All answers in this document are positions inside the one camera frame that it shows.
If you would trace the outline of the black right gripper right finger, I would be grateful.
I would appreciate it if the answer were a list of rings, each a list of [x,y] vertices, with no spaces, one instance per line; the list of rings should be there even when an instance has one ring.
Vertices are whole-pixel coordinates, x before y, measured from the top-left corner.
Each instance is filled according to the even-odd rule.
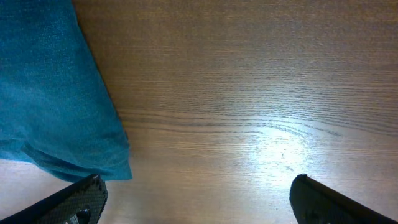
[[[293,180],[289,200],[298,224],[397,224],[306,174]]]

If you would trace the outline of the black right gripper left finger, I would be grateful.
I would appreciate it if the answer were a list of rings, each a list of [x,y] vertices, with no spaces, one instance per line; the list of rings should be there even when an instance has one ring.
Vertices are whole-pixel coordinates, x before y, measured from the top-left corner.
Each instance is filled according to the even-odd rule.
[[[97,224],[107,199],[104,180],[91,174],[1,220],[1,224]]]

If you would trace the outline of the blue denim jeans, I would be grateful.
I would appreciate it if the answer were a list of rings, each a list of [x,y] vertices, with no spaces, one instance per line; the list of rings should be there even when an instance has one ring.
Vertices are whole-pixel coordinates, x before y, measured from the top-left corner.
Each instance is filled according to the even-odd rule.
[[[1,1],[1,158],[129,180],[129,143],[71,1]]]

